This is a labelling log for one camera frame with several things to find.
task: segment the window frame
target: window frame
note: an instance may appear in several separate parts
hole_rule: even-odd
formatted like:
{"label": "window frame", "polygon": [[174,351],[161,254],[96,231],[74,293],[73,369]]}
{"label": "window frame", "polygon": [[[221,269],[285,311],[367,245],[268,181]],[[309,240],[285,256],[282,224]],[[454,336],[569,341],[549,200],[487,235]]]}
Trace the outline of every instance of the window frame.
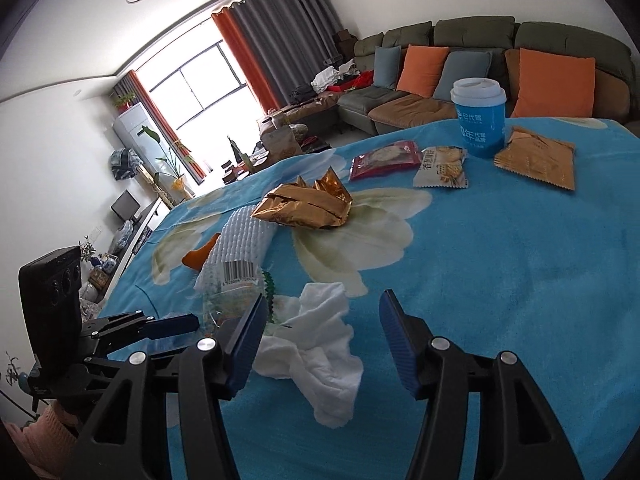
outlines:
{"label": "window frame", "polygon": [[[202,110],[200,110],[198,113],[196,113],[194,116],[191,116],[189,119],[187,119],[186,121],[184,121],[182,124],[180,124],[179,126],[176,126],[175,132],[176,134],[178,133],[178,130],[180,130],[181,127],[183,127],[185,124],[188,124],[189,122],[193,121],[195,118],[199,117],[200,115],[202,115],[204,112],[206,112],[207,110],[209,110],[211,107],[215,106],[216,104],[218,104],[220,101],[222,101],[223,99],[226,99],[227,97],[235,94],[236,92],[241,91],[243,88],[246,88],[247,84],[246,82],[242,83],[240,81],[240,78],[238,77],[238,74],[236,73],[236,71],[234,70],[234,68],[232,67],[231,63],[229,62],[227,56],[225,55],[224,51],[222,50],[222,48],[220,47],[220,45],[222,43],[224,43],[224,39],[222,40],[218,40],[216,43],[214,43],[211,46],[208,46],[207,48],[205,48],[203,51],[197,53],[195,56],[191,57],[190,59],[188,59],[187,61],[185,61],[184,63],[182,63],[178,68],[176,68],[175,70],[173,70],[172,72],[170,72],[167,76],[165,76],[164,78],[162,78],[158,83],[156,83],[155,86],[153,86],[152,89],[150,89],[148,91],[149,95],[152,96],[151,92],[153,92],[155,89],[157,89],[162,83],[164,83],[165,81],[167,81],[171,76],[174,76],[177,73],[180,73],[180,75],[182,76],[182,78],[184,79],[185,83],[187,83],[187,86],[189,87],[189,90],[191,90],[191,94],[193,95],[193,97],[196,99],[196,101],[198,102],[198,104],[200,105],[200,108],[202,108]],[[229,68],[229,70],[231,71],[231,73],[233,74],[234,78],[236,79],[236,82],[238,83],[238,86],[236,88],[234,88],[232,91],[227,92],[225,95],[223,95],[222,97],[216,99],[215,101],[213,101],[211,104],[207,105],[206,107],[204,107],[202,105],[202,103],[200,102],[200,100],[198,99],[197,95],[195,94],[195,92],[193,91],[193,89],[191,89],[191,85],[189,85],[189,81],[187,80],[187,78],[184,76],[184,74],[182,73],[182,69],[187,66],[191,61],[194,61],[195,59],[198,59],[200,56],[202,56],[203,54],[206,54],[207,52],[209,52],[210,50],[213,50],[214,48],[216,48],[218,50],[218,52],[220,53],[220,56],[222,56],[222,59],[225,60],[225,63],[227,65],[227,67]]]}

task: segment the window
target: window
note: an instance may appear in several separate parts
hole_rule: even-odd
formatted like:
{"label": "window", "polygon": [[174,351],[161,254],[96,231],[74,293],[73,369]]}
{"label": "window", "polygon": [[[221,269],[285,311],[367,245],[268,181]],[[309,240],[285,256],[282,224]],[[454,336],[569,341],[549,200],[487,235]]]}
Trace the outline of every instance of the window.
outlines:
{"label": "window", "polygon": [[221,165],[235,162],[227,136],[245,153],[254,150],[264,114],[213,20],[184,33],[136,72],[179,139],[212,169],[207,181],[222,184]]}

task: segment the brown snack package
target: brown snack package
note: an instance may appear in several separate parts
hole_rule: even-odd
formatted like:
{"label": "brown snack package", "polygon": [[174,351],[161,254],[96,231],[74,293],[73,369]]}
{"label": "brown snack package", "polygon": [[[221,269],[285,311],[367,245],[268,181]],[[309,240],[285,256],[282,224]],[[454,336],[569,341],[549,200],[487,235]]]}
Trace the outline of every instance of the brown snack package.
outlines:
{"label": "brown snack package", "polygon": [[338,227],[347,221],[353,199],[333,168],[313,187],[302,177],[280,184],[255,207],[251,216],[278,224],[303,227]]}
{"label": "brown snack package", "polygon": [[507,147],[495,155],[494,164],[574,191],[574,149],[575,144],[571,142],[549,139],[522,126],[514,126]]}

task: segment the computer monitor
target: computer monitor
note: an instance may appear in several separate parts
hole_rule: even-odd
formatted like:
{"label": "computer monitor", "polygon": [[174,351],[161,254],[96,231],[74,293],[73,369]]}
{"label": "computer monitor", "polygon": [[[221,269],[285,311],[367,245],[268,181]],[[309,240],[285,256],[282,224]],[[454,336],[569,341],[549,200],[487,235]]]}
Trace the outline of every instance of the computer monitor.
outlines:
{"label": "computer monitor", "polygon": [[131,196],[129,191],[125,191],[111,205],[111,209],[123,222],[127,220],[135,221],[140,204]]}

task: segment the curtain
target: curtain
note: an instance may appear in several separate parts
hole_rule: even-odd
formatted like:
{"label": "curtain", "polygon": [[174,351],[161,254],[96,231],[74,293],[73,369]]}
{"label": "curtain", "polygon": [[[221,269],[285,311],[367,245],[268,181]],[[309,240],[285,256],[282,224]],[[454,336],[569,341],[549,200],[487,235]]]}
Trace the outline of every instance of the curtain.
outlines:
{"label": "curtain", "polygon": [[281,108],[285,102],[279,100],[271,90],[273,82],[270,82],[265,76],[262,67],[252,53],[251,47],[244,39],[244,34],[238,28],[238,22],[236,22],[229,9],[214,12],[211,17],[229,50],[231,50],[240,65],[242,72],[244,72],[247,86],[260,103],[264,113],[267,114],[272,108],[276,110]]}
{"label": "curtain", "polygon": [[129,70],[127,75],[118,81],[116,86],[114,86],[113,91],[117,96],[123,96],[128,92],[133,92],[136,95],[133,104],[142,103],[145,106],[146,111],[154,120],[156,126],[158,126],[160,133],[174,149],[174,153],[178,156],[180,162],[189,171],[189,173],[191,173],[191,176],[197,184],[202,183],[207,174],[195,162],[187,160],[190,158],[190,151],[183,143],[180,142],[180,139],[175,134],[174,129],[166,121],[156,104],[153,102],[151,96],[142,86],[136,72],[134,70]]}
{"label": "curtain", "polygon": [[342,29],[328,0],[241,0],[226,11],[237,22],[278,101],[342,59],[333,36]]}

